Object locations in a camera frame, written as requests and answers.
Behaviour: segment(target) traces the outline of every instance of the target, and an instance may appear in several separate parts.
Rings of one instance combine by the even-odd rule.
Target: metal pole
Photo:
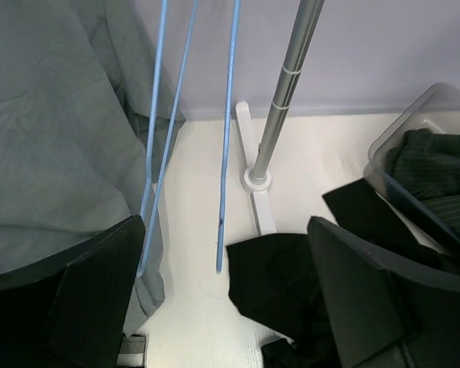
[[[300,78],[308,47],[317,26],[320,11],[325,0],[301,0],[291,32],[283,67],[271,102],[266,127],[259,145],[258,157],[251,179],[257,182],[266,177],[269,162],[276,147],[281,128],[288,114],[294,89]]]

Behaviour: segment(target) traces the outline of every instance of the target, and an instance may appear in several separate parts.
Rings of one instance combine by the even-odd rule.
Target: white stand foot
[[[255,159],[258,156],[258,141],[255,138],[248,103],[237,103],[235,112],[237,117],[238,134],[244,150],[245,162],[247,163],[247,169],[241,178],[242,186],[251,195],[255,224],[259,235],[274,234],[276,232],[276,223],[274,222],[268,193],[268,189],[272,181],[271,174],[267,172],[266,177],[262,180],[256,180],[256,178],[251,176]]]

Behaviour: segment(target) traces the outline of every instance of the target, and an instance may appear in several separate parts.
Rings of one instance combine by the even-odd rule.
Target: blue string
[[[167,0],[162,0],[162,8],[160,9],[160,24],[159,24],[159,35],[156,45],[156,56],[155,56],[155,70],[153,72],[153,86],[152,86],[152,106],[150,108],[149,126],[148,126],[148,138],[146,140],[146,184],[143,191],[143,197],[141,200],[140,215],[144,222],[146,222],[146,206],[148,205],[148,199],[150,192],[152,191],[152,154],[153,154],[153,137],[155,135],[155,122],[156,122],[156,108],[159,102],[159,85],[160,85],[160,70],[162,69],[162,53],[163,53],[163,39],[166,31],[166,19],[167,19]],[[150,244],[145,242],[143,245],[143,257],[138,265],[137,276],[145,271],[146,257],[148,255],[148,248]]]
[[[182,89],[182,80],[184,79],[184,74],[186,72],[186,62],[187,62],[187,57],[189,54],[189,46],[191,44],[192,30],[194,28],[194,23],[196,19],[196,11],[198,9],[198,2],[199,0],[194,0],[193,5],[192,5],[192,14],[191,14],[191,20],[189,21],[189,29],[187,32],[186,46],[184,48],[184,55],[182,56],[181,70],[179,72],[179,81],[177,82],[176,95],[174,98],[174,104],[172,106],[172,113],[170,115],[170,122],[169,122],[169,129],[167,131],[166,145],[163,149],[162,165],[160,167],[159,179],[157,181],[155,199],[153,200],[152,214],[150,216],[148,233],[146,236],[146,244],[145,244],[145,248],[143,249],[143,256],[140,262],[140,266],[138,267],[138,274],[137,274],[138,277],[140,277],[143,274],[143,272],[145,272],[146,263],[148,260],[148,251],[150,249],[153,229],[155,227],[156,211],[157,211],[159,200],[160,200],[160,193],[162,192],[162,184],[163,184],[163,179],[165,177],[167,160],[169,157],[170,142],[172,140],[172,134],[174,131],[174,124],[176,122],[177,107],[179,106],[179,98],[180,98],[181,89]]]
[[[232,18],[232,35],[230,37],[230,50],[228,53],[227,72],[227,94],[225,101],[225,132],[223,133],[223,158],[222,177],[220,185],[220,216],[218,222],[218,244],[216,251],[216,271],[222,272],[223,264],[223,238],[225,230],[225,202],[227,192],[227,168],[228,168],[228,142],[230,140],[230,116],[232,112],[232,87],[233,87],[233,66],[235,61],[235,46],[237,44],[238,15],[240,11],[240,0],[234,1]]]

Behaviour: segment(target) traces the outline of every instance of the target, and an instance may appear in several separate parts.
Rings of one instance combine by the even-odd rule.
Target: white wall
[[[156,40],[159,0],[135,0]],[[234,100],[267,113],[298,0],[242,0]],[[233,2],[200,0],[181,108],[222,117]],[[192,8],[169,0],[164,65],[175,84]],[[460,0],[326,0],[292,113],[400,110],[431,84],[460,87]]]

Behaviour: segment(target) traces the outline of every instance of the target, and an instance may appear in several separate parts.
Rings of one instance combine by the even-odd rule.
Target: transparent container
[[[404,189],[386,171],[386,155],[406,131],[428,128],[433,133],[460,134],[460,90],[449,84],[430,87],[370,147],[367,182],[391,205],[442,247],[460,254],[460,234]]]

